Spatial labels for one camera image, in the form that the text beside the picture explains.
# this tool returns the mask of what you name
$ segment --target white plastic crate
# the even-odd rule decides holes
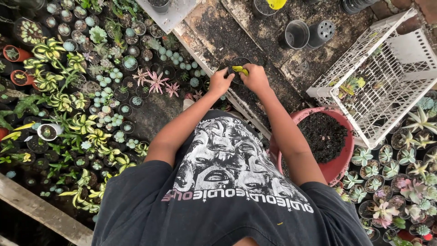
[[[398,35],[396,28],[417,14],[410,9],[374,23],[307,90],[320,105],[338,106],[355,129],[355,142],[374,148],[437,82],[437,58],[422,30]],[[369,56],[382,45],[377,57]],[[360,68],[366,60],[366,68]],[[339,87],[352,74],[366,75],[366,85],[355,90],[358,98],[349,109],[338,97]],[[329,86],[332,81],[338,82]],[[384,82],[379,89],[372,86]]]

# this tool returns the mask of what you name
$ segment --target graphic print t-shirt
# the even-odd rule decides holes
[[[318,182],[295,186],[249,125],[213,110],[174,170],[149,161],[108,181],[92,245],[231,246],[244,237],[261,246],[371,245],[353,205]]]

